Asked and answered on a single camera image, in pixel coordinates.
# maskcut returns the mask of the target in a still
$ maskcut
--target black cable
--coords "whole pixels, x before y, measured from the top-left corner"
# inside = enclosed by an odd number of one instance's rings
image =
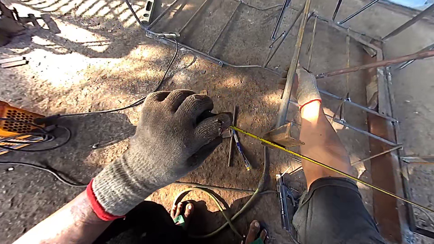
[[[2,162],[0,162],[0,164],[5,164],[5,165],[22,165],[22,166],[29,166],[29,167],[32,167],[32,168],[41,169],[41,170],[47,171],[50,174],[54,175],[62,183],[65,183],[65,184],[67,184],[69,186],[73,186],[73,187],[86,187],[87,186],[87,184],[76,184],[76,183],[69,182],[68,180],[66,180],[62,176],[60,176],[57,172],[53,171],[52,169],[47,168],[47,167],[43,167],[43,166],[40,166],[40,165],[30,164],[30,163],[23,163],[23,162],[13,162],[13,161],[2,161]]]
[[[0,145],[0,148],[6,149],[6,150],[11,150],[11,151],[17,151],[17,152],[45,152],[45,151],[54,150],[56,148],[59,148],[59,147],[65,145],[71,139],[71,130],[68,129],[67,127],[62,126],[62,125],[54,125],[54,128],[62,128],[64,130],[66,130],[66,132],[68,132],[68,136],[66,137],[66,140],[64,142],[62,142],[61,144],[57,145],[57,146],[54,146],[54,147],[51,147],[51,148],[44,148],[44,149],[34,149],[34,150],[27,150],[27,149],[20,149],[20,148],[11,148],[11,147],[7,147],[7,146],[3,146],[3,145]],[[32,135],[32,134],[29,132],[29,133],[20,134],[19,136],[23,136],[23,135]],[[51,139],[49,141],[52,141],[52,140],[55,139],[55,136],[52,135],[52,134],[49,134],[48,132],[46,132],[43,135],[48,135],[50,137],[53,137],[53,139]]]
[[[175,44],[176,44],[175,54],[173,55],[172,60],[170,61],[169,65],[167,66],[166,72],[164,73],[164,75],[161,78],[160,82],[157,84],[157,86],[155,87],[155,89],[152,92],[158,91],[158,89],[160,88],[160,86],[163,83],[164,79],[166,78],[166,75],[169,72],[170,67],[173,64],[173,61],[175,61],[176,55],[178,54],[179,45],[178,45],[178,41],[176,39],[174,39],[174,41],[175,41]],[[132,103],[130,105],[127,105],[125,107],[121,107],[121,108],[118,108],[118,109],[108,109],[108,110],[102,110],[102,111],[84,112],[84,113],[75,113],[75,114],[52,115],[52,116],[47,116],[45,118],[42,118],[42,120],[51,119],[51,118],[61,118],[61,117],[72,117],[72,116],[82,116],[82,115],[90,115],[90,114],[105,114],[105,113],[117,112],[117,111],[121,111],[121,110],[124,110],[124,109],[136,107],[136,106],[142,104],[144,102],[144,100],[146,99],[147,96],[148,95],[140,98],[139,100],[135,101],[134,103]]]

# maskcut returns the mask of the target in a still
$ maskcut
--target welding cable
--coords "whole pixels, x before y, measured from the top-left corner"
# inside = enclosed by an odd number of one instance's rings
[[[60,176],[56,171],[54,171],[53,169],[50,169],[48,167],[43,167],[40,165],[31,164],[31,163],[13,162],[13,161],[1,161],[0,164],[2,164],[2,165],[22,165],[22,166],[29,166],[29,167],[36,168],[36,169],[41,169],[41,170],[47,171],[50,174],[54,175],[62,183],[65,183],[69,186],[72,186],[72,187],[86,187],[87,186],[87,184],[76,184],[76,183],[69,182],[68,180],[66,180],[65,178]]]
[[[169,72],[170,67],[172,66],[173,62],[175,61],[176,55],[178,54],[179,45],[178,45],[178,41],[176,39],[174,39],[174,41],[175,41],[175,45],[176,45],[175,54],[173,55],[172,60],[170,61],[169,65],[167,66],[167,69],[164,72],[164,75],[161,78],[160,82],[158,82],[157,86],[154,88],[154,90],[152,92],[158,91],[158,89],[162,85],[164,79],[166,78],[166,75]],[[73,117],[73,116],[83,116],[83,115],[90,115],[90,114],[106,114],[106,113],[111,113],[111,112],[117,112],[117,111],[121,111],[121,110],[124,110],[124,109],[129,109],[129,108],[132,108],[132,107],[139,106],[140,104],[142,104],[145,101],[145,99],[146,99],[147,96],[148,95],[140,98],[139,100],[137,100],[137,101],[135,101],[135,102],[133,102],[133,103],[127,105],[127,106],[124,106],[124,107],[121,107],[121,108],[118,108],[118,109],[108,109],[108,110],[101,110],[101,111],[83,112],[83,113],[74,113],[74,114],[62,114],[62,115],[61,114],[57,114],[57,115],[51,115],[51,116],[47,116],[45,118],[37,119],[36,121],[39,121],[40,123],[42,123],[42,121],[51,120],[51,119],[58,119],[58,118],[61,118],[61,117]]]
[[[253,203],[253,201],[260,195],[260,193],[262,192],[262,190],[264,189],[264,183],[266,180],[266,177],[268,175],[268,172],[270,170],[270,162],[268,160],[268,148],[266,146],[264,146],[264,168],[262,171],[262,176],[261,179],[259,180],[258,183],[258,187],[256,188],[255,192],[253,193],[253,195],[250,197],[250,199],[246,202],[246,204],[231,218],[229,218],[226,213],[223,211],[223,207],[220,205],[219,201],[217,200],[217,197],[214,196],[215,193],[211,192],[209,189],[207,189],[206,187],[191,187],[191,188],[187,188],[183,191],[181,191],[176,197],[175,200],[173,201],[173,203],[176,205],[178,202],[182,201],[182,198],[190,191],[201,191],[206,193],[213,201],[214,203],[217,205],[217,207],[219,208],[219,210],[221,211],[221,213],[223,214],[223,216],[226,219],[226,222],[220,226],[218,229],[214,230],[213,232],[206,234],[206,235],[189,235],[189,237],[191,238],[208,238],[208,237],[212,237],[214,235],[216,235],[217,233],[219,233],[221,230],[223,230],[226,226],[230,226],[230,228],[232,229],[232,231],[234,231],[234,233],[242,238],[242,236],[238,233],[238,231],[235,229],[235,227],[233,226],[232,222],[241,214],[243,213],[248,207],[250,207],[250,205]]]
[[[306,156],[304,156],[304,155],[302,155],[302,154],[298,154],[298,153],[296,153],[296,152],[290,151],[290,150],[288,150],[288,149],[286,149],[286,148],[284,148],[284,147],[281,147],[281,146],[279,146],[279,145],[277,145],[277,144],[275,144],[275,143],[269,142],[269,141],[267,141],[267,140],[265,140],[265,139],[263,139],[263,138],[261,138],[261,137],[259,137],[259,136],[253,135],[253,134],[251,134],[251,133],[249,133],[249,132],[247,132],[247,131],[245,131],[245,130],[242,130],[242,129],[237,128],[237,127],[232,126],[232,125],[230,126],[230,128],[232,128],[232,129],[234,129],[234,130],[236,130],[236,131],[238,131],[238,132],[241,132],[241,133],[243,133],[243,134],[245,134],[245,135],[248,135],[248,136],[250,136],[250,137],[252,137],[252,138],[254,138],[254,139],[257,139],[257,140],[259,140],[259,141],[261,141],[261,142],[263,142],[263,143],[265,143],[265,144],[268,144],[268,145],[273,146],[273,147],[275,147],[275,148],[278,148],[278,149],[280,149],[280,150],[282,150],[282,151],[285,151],[285,152],[288,152],[288,153],[290,153],[290,154],[292,154],[292,155],[295,155],[295,156],[297,156],[297,157],[303,158],[303,159],[305,159],[305,160],[307,160],[307,161],[309,161],[309,162],[312,162],[312,163],[314,163],[314,164],[316,164],[316,165],[319,165],[319,166],[322,166],[322,167],[324,167],[324,168],[326,168],[326,169],[329,169],[329,170],[331,170],[331,171],[334,171],[334,172],[336,172],[336,173],[338,173],[338,174],[341,174],[341,175],[343,175],[343,176],[345,176],[345,177],[348,177],[348,178],[350,178],[350,179],[352,179],[352,180],[354,180],[354,181],[357,181],[357,182],[362,183],[362,184],[364,184],[364,185],[366,185],[366,186],[369,186],[369,187],[371,187],[371,188],[373,188],[373,189],[375,189],[375,190],[377,190],[377,191],[380,191],[380,192],[382,192],[382,193],[385,193],[385,194],[387,194],[387,195],[389,195],[389,196],[392,196],[392,197],[394,197],[394,198],[396,198],[396,199],[399,199],[399,200],[404,201],[404,202],[406,202],[406,203],[409,203],[409,204],[411,204],[411,205],[413,205],[413,206],[416,206],[416,207],[418,207],[418,208],[421,208],[421,209],[424,209],[424,210],[429,211],[429,212],[431,212],[431,213],[434,213],[434,210],[432,210],[432,209],[429,209],[429,208],[427,208],[427,207],[425,207],[425,206],[422,206],[422,205],[420,205],[420,204],[418,204],[418,203],[415,203],[415,202],[413,202],[413,201],[410,201],[410,200],[408,200],[408,199],[402,198],[402,197],[400,197],[400,196],[398,196],[398,195],[395,195],[394,193],[392,193],[392,192],[390,192],[390,191],[387,191],[387,190],[384,190],[384,189],[382,189],[382,188],[380,188],[380,187],[378,187],[378,186],[374,186],[374,185],[372,185],[372,184],[369,184],[369,183],[367,183],[367,182],[365,182],[365,181],[363,181],[363,180],[361,180],[361,179],[359,179],[359,178],[357,178],[357,177],[354,177],[354,176],[349,175],[349,174],[347,174],[347,173],[345,173],[345,172],[342,172],[342,171],[340,171],[340,170],[338,170],[338,169],[335,169],[335,168],[333,168],[333,167],[330,167],[330,166],[328,166],[328,165],[326,165],[326,164],[323,164],[323,163],[321,163],[321,162],[318,162],[318,161],[316,161],[316,160],[313,160],[313,159],[311,159],[311,158],[309,158],[309,157],[306,157]]]
[[[57,149],[57,148],[65,145],[66,143],[69,142],[69,140],[71,139],[71,130],[69,128],[67,128],[65,126],[62,126],[62,125],[51,125],[51,126],[52,126],[53,129],[55,129],[55,128],[61,128],[61,129],[65,130],[67,132],[66,139],[62,143],[60,143],[59,145],[56,145],[56,146],[53,146],[53,147],[50,147],[50,148],[33,149],[33,150],[31,150],[31,149],[12,148],[12,147],[3,146],[3,145],[0,145],[0,148],[6,149],[6,150],[11,150],[11,151],[17,151],[17,152],[45,152],[45,151],[51,151],[51,150]],[[42,141],[39,141],[39,142],[15,142],[15,141],[10,141],[11,138],[6,138],[8,140],[1,141],[1,142],[21,143],[21,144],[37,144],[37,143],[42,143],[42,142],[49,142],[49,141],[52,141],[52,140],[56,139],[56,137],[53,134],[51,134],[50,132],[41,132],[41,133],[32,133],[32,132],[29,132],[29,133],[19,134],[19,135],[17,135],[17,137],[25,136],[25,135],[39,135],[39,136],[43,135],[43,136],[48,137],[49,139],[42,140]]]
[[[50,150],[54,150],[56,148],[59,148],[59,147],[65,145],[71,139],[71,130],[68,129],[67,127],[64,127],[64,126],[61,126],[61,125],[50,125],[50,126],[47,126],[47,127],[43,128],[42,126],[36,125],[34,123],[27,122],[27,121],[22,121],[22,120],[17,120],[17,119],[0,118],[0,121],[9,121],[9,122],[14,122],[14,123],[22,123],[22,124],[31,125],[31,126],[34,126],[34,127],[37,128],[37,129],[34,129],[34,130],[30,131],[30,132],[20,133],[18,135],[13,135],[13,136],[10,136],[10,137],[1,138],[0,142],[3,142],[3,143],[37,144],[37,143],[43,143],[43,142],[51,142],[51,141],[53,141],[53,140],[56,139],[56,136],[53,135],[53,133],[51,132],[51,131],[55,130],[56,128],[62,128],[64,130],[66,130],[67,134],[68,134],[64,142],[62,142],[61,144],[59,144],[57,146],[53,146],[51,148],[26,150],[26,149],[12,148],[12,147],[8,147],[8,146],[0,145],[0,148],[6,149],[6,150],[18,151],[18,152],[44,152],[44,151],[50,151]],[[22,137],[22,136],[27,136],[27,135],[42,137],[42,140],[34,141],[34,142],[14,141],[14,139],[16,139],[16,138],[19,138],[19,137]]]

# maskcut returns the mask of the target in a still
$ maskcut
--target metal frame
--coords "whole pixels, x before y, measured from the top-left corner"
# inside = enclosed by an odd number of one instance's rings
[[[364,11],[365,9],[369,8],[370,6],[372,6],[373,4],[375,4],[376,2],[378,2],[379,0],[373,0],[372,2],[370,2],[369,4],[365,5],[363,8],[361,8],[360,10],[356,11],[354,14],[348,16],[347,18],[345,18],[342,21],[339,21],[338,23],[335,23],[334,20],[336,18],[336,15],[339,11],[339,8],[341,6],[342,0],[338,0],[337,5],[336,5],[336,9],[334,11],[333,17],[331,20],[328,20],[324,17],[318,16],[314,13],[310,13],[309,12],[309,7],[310,7],[310,1],[311,0],[306,0],[306,4],[304,6],[304,8],[294,8],[293,6],[288,6],[289,8],[292,8],[294,10],[297,10],[297,13],[295,14],[295,18],[293,19],[293,21],[288,25],[288,27],[277,37],[277,38],[273,38],[275,37],[275,34],[277,33],[277,31],[279,30],[279,24],[281,22],[282,16],[283,16],[283,12],[286,8],[285,4],[290,2],[290,0],[285,0],[283,5],[275,5],[275,6],[271,6],[271,7],[267,7],[267,8],[259,8],[253,5],[250,5],[248,3],[245,3],[243,0],[230,0],[230,1],[235,1],[238,2],[237,7],[233,10],[231,16],[229,17],[229,19],[227,20],[227,22],[225,23],[225,25],[223,26],[223,28],[220,30],[217,38],[214,40],[213,44],[211,45],[211,47],[209,48],[209,50],[207,51],[207,53],[204,53],[202,51],[199,51],[193,47],[190,47],[188,45],[185,45],[181,42],[176,43],[173,39],[179,36],[179,33],[181,33],[183,30],[185,30],[188,25],[191,23],[191,21],[203,10],[203,8],[206,6],[206,3],[209,0],[204,0],[203,4],[196,10],[196,12],[190,17],[190,19],[184,24],[184,26],[179,30],[178,33],[156,33],[154,31],[152,31],[152,27],[155,26],[155,24],[172,8],[175,6],[175,4],[178,2],[179,0],[174,0],[158,17],[155,18],[155,20],[153,20],[148,26],[145,25],[145,23],[141,22],[140,19],[137,17],[135,11],[133,10],[133,8],[131,7],[130,3],[128,0],[125,0],[125,2],[127,3],[129,9],[131,10],[131,12],[133,13],[135,19],[137,20],[137,22],[140,24],[140,27],[145,31],[146,36],[149,38],[152,38],[158,42],[164,43],[166,45],[170,45],[170,46],[175,46],[175,45],[179,45],[181,50],[191,53],[194,56],[198,56],[202,59],[207,60],[208,62],[211,62],[213,64],[216,64],[220,67],[222,67],[223,65],[226,66],[230,66],[230,67],[234,67],[234,68],[262,68],[265,69],[269,72],[272,72],[274,74],[280,75],[279,72],[277,72],[276,70],[270,69],[267,67],[267,65],[269,64],[270,60],[273,58],[274,54],[277,52],[277,50],[279,49],[280,45],[282,44],[282,42],[284,41],[284,39],[288,36],[290,30],[292,29],[292,27],[295,25],[296,21],[298,20],[298,18],[303,15],[302,19],[301,19],[301,24],[300,24],[300,28],[299,28],[299,34],[297,37],[297,42],[296,42],[296,48],[295,48],[295,52],[291,61],[291,67],[289,69],[288,72],[288,76],[287,76],[287,83],[285,85],[285,90],[283,92],[283,100],[281,102],[281,106],[279,109],[279,117],[278,117],[278,123],[276,124],[277,127],[279,125],[283,125],[286,121],[286,112],[288,110],[288,105],[289,103],[293,103],[290,100],[290,94],[291,94],[291,88],[292,88],[292,79],[293,79],[293,74],[295,72],[295,67],[296,64],[298,62],[298,56],[299,56],[299,49],[301,46],[301,40],[303,38],[303,34],[304,34],[304,29],[306,26],[306,23],[309,21],[309,18],[314,16],[315,17],[315,26],[316,26],[316,22],[318,20],[325,22],[327,24],[329,24],[329,26],[335,28],[336,30],[344,33],[345,35],[349,36],[350,38],[356,40],[357,42],[363,44],[365,47],[367,47],[369,50],[373,50],[374,51],[374,55],[376,54],[377,57],[377,62],[368,64],[368,65],[364,65],[364,66],[357,66],[357,67],[349,67],[349,65],[347,65],[347,68],[345,69],[340,69],[337,71],[332,71],[332,72],[327,72],[327,73],[323,73],[323,74],[319,74],[317,75],[317,78],[323,78],[323,77],[327,77],[327,76],[331,76],[331,75],[338,75],[338,74],[344,74],[344,73],[349,73],[349,72],[354,72],[360,69],[367,69],[367,68],[375,68],[377,67],[377,78],[378,78],[378,112],[364,107],[362,105],[359,105],[357,103],[354,103],[350,100],[349,98],[349,94],[347,94],[346,98],[342,98],[339,97],[337,95],[331,94],[327,91],[324,90],[320,90],[320,93],[330,96],[332,98],[338,99],[341,101],[340,106],[338,107],[338,109],[341,110],[341,114],[339,116],[339,119],[336,118],[336,116],[332,117],[332,121],[335,121],[336,123],[339,123],[345,127],[348,127],[350,129],[353,129],[355,131],[358,131],[360,133],[363,133],[371,138],[377,139],[378,142],[383,142],[386,143],[388,145],[394,146],[394,148],[388,149],[388,150],[384,150],[381,153],[375,154],[373,156],[371,156],[369,159],[372,158],[376,158],[380,155],[386,155],[392,151],[394,151],[397,148],[400,148],[400,144],[399,144],[399,137],[398,137],[398,131],[399,131],[399,124],[397,123],[398,121],[396,119],[393,118],[393,109],[392,109],[392,105],[393,104],[393,94],[390,93],[390,89],[389,89],[389,85],[391,84],[390,78],[390,65],[394,64],[394,63],[401,63],[399,66],[399,69],[404,68],[405,66],[407,66],[408,64],[410,64],[411,62],[413,62],[416,59],[421,59],[421,58],[425,58],[425,57],[429,57],[429,56],[434,56],[434,44],[431,46],[428,46],[426,48],[424,48],[423,50],[421,50],[419,53],[413,54],[413,55],[407,55],[404,57],[399,57],[393,60],[383,60],[383,53],[382,53],[382,49],[376,45],[373,45],[372,43],[374,42],[378,42],[378,43],[382,43],[386,40],[388,40],[389,38],[391,38],[392,36],[395,36],[397,34],[399,34],[400,32],[402,32],[404,29],[408,28],[410,25],[414,24],[415,22],[417,22],[418,20],[422,19],[427,13],[430,13],[431,11],[434,10],[434,4],[430,7],[428,7],[426,10],[422,11],[421,13],[419,13],[417,16],[415,16],[413,19],[411,19],[410,21],[408,21],[407,23],[403,24],[402,26],[400,26],[399,28],[397,28],[395,31],[392,31],[389,35],[387,35],[386,37],[384,37],[383,39],[378,39],[375,37],[371,37],[368,36],[364,33],[360,33],[357,31],[354,31],[350,28],[344,27],[342,24],[347,22],[348,20],[350,20],[351,18],[353,18],[354,16],[356,16],[357,14],[361,13],[362,11]],[[220,40],[220,38],[222,37],[224,31],[227,29],[227,27],[229,26],[229,24],[231,23],[234,15],[237,13],[237,11],[239,10],[239,7],[241,5],[245,5],[251,8],[254,8],[256,10],[269,10],[275,7],[282,7],[282,10],[280,11],[280,15],[278,17],[277,23],[275,25],[275,28],[273,30],[273,35],[272,35],[272,42],[269,46],[269,55],[267,56],[265,62],[263,65],[257,64],[257,65],[237,65],[237,64],[232,64],[228,61],[224,61],[222,59],[218,59],[212,55],[210,55],[212,53],[213,48],[216,46],[216,44],[218,43],[218,41]],[[314,43],[314,37],[315,37],[315,29],[313,31],[312,34],[312,39],[310,41],[309,44],[309,48],[308,51],[310,50],[309,53],[309,65],[310,65],[310,60],[312,58],[312,48],[313,48],[313,43]],[[385,139],[383,137],[380,137],[378,135],[374,135],[368,131],[356,128],[350,124],[348,124],[344,119],[344,112],[342,107],[344,106],[344,104],[346,105],[350,105],[350,106],[355,106],[365,112],[367,112],[368,114],[371,115],[376,115],[375,118],[381,118],[384,119],[384,121],[388,121],[391,122],[393,128],[394,128],[394,132],[395,132],[395,140],[388,140]],[[402,182],[404,184],[404,195],[409,195],[409,191],[408,191],[408,182],[406,181],[405,177],[402,177]],[[432,231],[428,231],[425,229],[421,229],[417,226],[415,226],[414,224],[414,214],[413,214],[413,206],[407,204],[406,205],[408,208],[408,212],[410,213],[410,226],[411,226],[411,230],[422,234],[422,235],[426,235],[429,237],[434,237],[434,232]]]

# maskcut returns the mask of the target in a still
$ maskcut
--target work glove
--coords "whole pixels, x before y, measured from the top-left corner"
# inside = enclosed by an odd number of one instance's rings
[[[285,89],[286,77],[288,75],[289,66],[285,68],[282,73],[281,78],[278,81],[278,88]],[[296,89],[296,99],[301,108],[313,101],[320,101],[321,96],[318,91],[318,86],[316,84],[316,78],[313,74],[307,72],[300,64],[297,64],[296,77],[294,79],[294,88]]]
[[[210,97],[190,90],[149,94],[129,150],[87,187],[98,217],[123,217],[152,192],[199,167],[232,123],[231,113],[215,115],[213,107]]]

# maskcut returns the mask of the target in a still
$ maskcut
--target dirt ground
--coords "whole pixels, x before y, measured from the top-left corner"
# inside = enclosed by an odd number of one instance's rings
[[[202,2],[181,0],[154,30],[179,30]],[[154,89],[174,54],[173,48],[145,36],[122,1],[9,0],[5,3],[17,8],[21,16],[34,14],[39,18],[36,23],[27,24],[27,30],[11,43],[0,48],[0,58],[23,55],[29,61],[25,66],[0,71],[0,98],[13,106],[43,115],[125,106]],[[143,2],[132,3],[140,15]],[[156,3],[154,17],[170,2]],[[267,7],[281,1],[250,3]],[[300,6],[298,1],[292,4]],[[206,10],[186,28],[179,41],[207,52],[236,5],[237,2],[232,0],[211,1]],[[320,14],[327,8],[330,6],[321,3],[313,5],[313,9]],[[262,64],[268,54],[269,39],[278,14],[279,8],[260,11],[242,6],[211,54],[233,64]],[[281,26],[287,26],[294,14],[294,10],[288,10]],[[283,66],[289,63],[298,26],[297,22],[270,62],[270,68],[281,72]],[[312,28],[313,21],[309,21],[300,58],[304,64],[307,63],[306,48]],[[319,21],[311,70],[321,73],[345,67],[345,53],[345,35]],[[351,42],[350,53],[351,65],[362,63],[359,44]],[[338,96],[350,92],[352,101],[365,105],[364,82],[358,73],[351,74],[350,78],[352,85],[349,90],[346,90],[345,76],[321,79],[318,84],[321,89]],[[263,69],[220,68],[181,50],[160,90],[191,89],[199,92],[206,89],[214,101],[214,112],[231,112],[233,106],[238,105],[237,126],[255,135],[263,135],[272,127],[279,108],[277,80],[278,76]],[[327,97],[323,97],[323,103],[329,115],[333,115],[339,105],[337,100]],[[346,112],[350,124],[367,129],[364,112],[354,109],[346,109]],[[10,152],[2,156],[2,161],[49,165],[76,181],[87,183],[104,165],[127,150],[128,139],[135,132],[139,114],[140,107],[136,107],[119,113],[61,119],[58,123],[72,130],[72,138],[67,145],[41,153]],[[297,121],[299,118],[296,112],[292,112],[288,119]],[[366,136],[335,123],[333,126],[352,162],[368,157]],[[253,165],[251,172],[246,171],[237,152],[234,153],[233,166],[227,167],[229,139],[225,139],[200,168],[180,181],[255,190],[262,173],[263,147],[258,141],[243,135],[240,135],[240,140]],[[288,166],[292,169],[299,166],[288,155],[276,150],[270,151],[270,163],[266,189],[276,188],[276,173],[283,172]],[[19,166],[7,171],[9,167],[0,168],[2,243],[11,243],[83,190],[64,185],[46,172]],[[358,165],[356,170],[362,179],[370,181],[368,162]],[[299,193],[306,189],[302,171],[285,177],[285,182]],[[361,185],[359,187],[366,208],[372,213],[372,191]],[[174,197],[185,188],[187,186],[169,185],[147,200],[170,209]],[[215,192],[226,202],[229,207],[226,211],[230,215],[241,209],[249,199],[249,194],[245,193]],[[217,206],[206,195],[192,192],[184,197],[186,199],[196,201],[197,206],[198,214],[193,218],[191,233],[209,233],[225,222]],[[267,224],[269,243],[288,242],[289,236],[280,226],[275,194],[262,195],[234,223],[240,233],[246,233],[253,219]],[[239,243],[240,240],[226,228],[209,242]]]

